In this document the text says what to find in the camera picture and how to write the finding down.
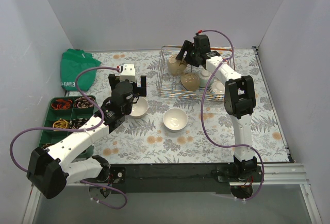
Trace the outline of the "beige bowl orange flower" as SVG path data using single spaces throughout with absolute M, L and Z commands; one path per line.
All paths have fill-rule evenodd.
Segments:
M 149 104 L 144 97 L 140 97 L 136 104 L 133 104 L 131 114 L 132 118 L 142 118 L 146 115 Z

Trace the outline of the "white ribbed bowl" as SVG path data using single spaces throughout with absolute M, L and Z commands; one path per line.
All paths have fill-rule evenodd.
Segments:
M 186 127 L 187 123 L 187 114 L 180 108 L 170 108 L 164 113 L 163 124 L 171 132 L 181 131 Z

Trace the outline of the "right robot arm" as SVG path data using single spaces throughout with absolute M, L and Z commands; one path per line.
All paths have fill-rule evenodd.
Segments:
M 211 78 L 216 77 L 225 86 L 224 107 L 232 120 L 235 136 L 230 176 L 243 182 L 257 170 L 251 133 L 252 114 L 256 107 L 253 78 L 240 75 L 226 63 L 227 59 L 211 50 L 209 38 L 202 30 L 193 39 L 193 42 L 184 41 L 176 59 L 195 67 L 202 66 L 211 72 Z

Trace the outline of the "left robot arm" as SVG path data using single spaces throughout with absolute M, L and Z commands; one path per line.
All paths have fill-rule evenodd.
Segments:
M 146 76 L 140 77 L 141 85 L 109 75 L 111 96 L 104 100 L 101 109 L 82 126 L 58 143 L 32 153 L 27 178 L 47 199 L 57 196 L 66 185 L 85 179 L 103 183 L 109 179 L 110 164 L 94 155 L 84 161 L 74 162 L 84 150 L 115 131 L 132 112 L 139 97 L 147 95 Z

